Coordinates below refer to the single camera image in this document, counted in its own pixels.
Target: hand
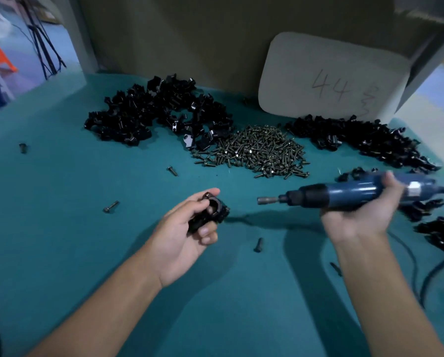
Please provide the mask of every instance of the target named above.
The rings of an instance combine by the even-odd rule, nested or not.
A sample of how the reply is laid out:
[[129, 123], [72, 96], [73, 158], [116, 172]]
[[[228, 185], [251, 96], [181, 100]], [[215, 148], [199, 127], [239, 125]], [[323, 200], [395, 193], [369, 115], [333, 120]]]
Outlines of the hand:
[[353, 212], [321, 210], [321, 221], [333, 244], [353, 238], [383, 236], [397, 210], [405, 185], [391, 171], [382, 178], [384, 191], [379, 198]]
[[142, 247], [148, 267], [158, 276], [161, 286], [166, 287], [183, 276], [205, 251], [208, 245], [217, 242], [217, 224], [208, 222], [188, 235], [189, 220], [195, 213], [209, 207], [207, 199], [199, 201], [210, 192], [220, 193], [217, 188], [196, 193], [176, 205], [161, 219], [153, 234]]

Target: power tool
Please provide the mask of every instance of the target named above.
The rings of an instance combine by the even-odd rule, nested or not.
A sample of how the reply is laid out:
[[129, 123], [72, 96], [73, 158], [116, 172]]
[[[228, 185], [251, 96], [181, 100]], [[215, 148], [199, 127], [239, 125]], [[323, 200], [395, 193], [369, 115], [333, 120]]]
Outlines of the power tool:
[[[400, 203], [410, 204], [444, 194], [444, 186], [425, 174], [394, 173], [396, 179], [405, 184]], [[384, 190], [383, 173], [366, 173], [360, 180], [340, 183], [313, 184], [290, 190], [278, 197], [257, 198], [258, 204], [286, 203], [303, 208], [351, 208], [376, 199]]]

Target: white card with rounded corners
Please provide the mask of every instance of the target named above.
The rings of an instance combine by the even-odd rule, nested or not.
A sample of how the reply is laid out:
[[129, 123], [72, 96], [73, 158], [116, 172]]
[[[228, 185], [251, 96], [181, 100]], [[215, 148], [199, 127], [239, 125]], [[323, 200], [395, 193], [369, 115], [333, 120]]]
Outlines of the white card with rounded corners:
[[388, 122], [409, 78], [410, 61], [390, 51], [282, 32], [270, 43], [260, 107], [286, 117]]

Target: handwritten scribble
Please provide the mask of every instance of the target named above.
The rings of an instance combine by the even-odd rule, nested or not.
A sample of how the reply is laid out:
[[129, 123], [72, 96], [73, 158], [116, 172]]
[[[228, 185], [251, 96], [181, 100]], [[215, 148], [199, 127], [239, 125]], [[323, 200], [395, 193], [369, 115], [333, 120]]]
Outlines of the handwritten scribble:
[[321, 69], [320, 73], [318, 74], [318, 76], [316, 77], [315, 81], [313, 82], [313, 85], [311, 86], [312, 89], [321, 88], [321, 89], [320, 89], [320, 96], [319, 96], [319, 98], [321, 98], [321, 95], [323, 94], [323, 89], [324, 89], [324, 87], [325, 87], [325, 86], [329, 86], [329, 85], [331, 85], [331, 84], [326, 84], [326, 80], [327, 80], [327, 78], [328, 78], [328, 75], [327, 75], [327, 74], [326, 74], [326, 76], [324, 77], [324, 81], [323, 81], [322, 84], [320, 84], [320, 85], [315, 85], [316, 82], [318, 81], [318, 78], [321, 76], [321, 73], [322, 73], [322, 72], [323, 72], [323, 69]]
[[344, 86], [343, 86], [343, 88], [342, 88], [342, 90], [336, 90], [336, 86], [338, 85], [338, 83], [341, 81], [341, 79], [338, 79], [338, 81], [336, 81], [336, 83], [334, 84], [334, 86], [333, 86], [333, 91], [335, 92], [335, 93], [339, 93], [339, 99], [338, 99], [338, 102], [340, 102], [341, 101], [341, 98], [342, 98], [342, 95], [343, 94], [345, 94], [345, 93], [349, 93], [351, 90], [346, 90], [346, 86], [348, 86], [348, 82], [346, 81], [345, 83], [344, 83]]
[[376, 96], [373, 95], [373, 94], [377, 93], [378, 91], [379, 91], [379, 87], [375, 83], [372, 83], [368, 87], [368, 89], [365, 92], [362, 93], [364, 98], [361, 99], [361, 104], [362, 104], [361, 110], [364, 110], [364, 113], [360, 114], [359, 115], [360, 117], [369, 114], [370, 109], [368, 108], [368, 106], [376, 98]]

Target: green tabletop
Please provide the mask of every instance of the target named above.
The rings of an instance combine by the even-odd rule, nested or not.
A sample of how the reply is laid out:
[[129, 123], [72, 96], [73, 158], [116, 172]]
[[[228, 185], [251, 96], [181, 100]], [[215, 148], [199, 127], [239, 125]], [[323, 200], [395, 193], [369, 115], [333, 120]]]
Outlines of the green tabletop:
[[[307, 139], [307, 179], [254, 179], [245, 168], [203, 168], [182, 137], [160, 125], [138, 147], [102, 142], [83, 129], [104, 96], [139, 77], [65, 72], [0, 111], [0, 336], [4, 356], [20, 356], [74, 311], [190, 194], [219, 187], [231, 216], [219, 242], [149, 307], [121, 356], [367, 356], [336, 255], [317, 210], [258, 206], [256, 197], [332, 181], [354, 167], [386, 169], [348, 146], [317, 150]], [[214, 92], [238, 126], [275, 117]], [[392, 126], [401, 126], [398, 120]], [[27, 154], [18, 144], [29, 145]], [[436, 157], [425, 146], [422, 153]], [[176, 178], [166, 170], [173, 166]], [[444, 168], [436, 173], [444, 184]], [[112, 214], [103, 207], [121, 203]], [[444, 215], [444, 207], [436, 212]], [[420, 283], [444, 253], [396, 215], [390, 231], [413, 250]], [[253, 252], [258, 238], [264, 251]], [[392, 247], [410, 280], [412, 261]], [[444, 342], [444, 271], [427, 297]]]

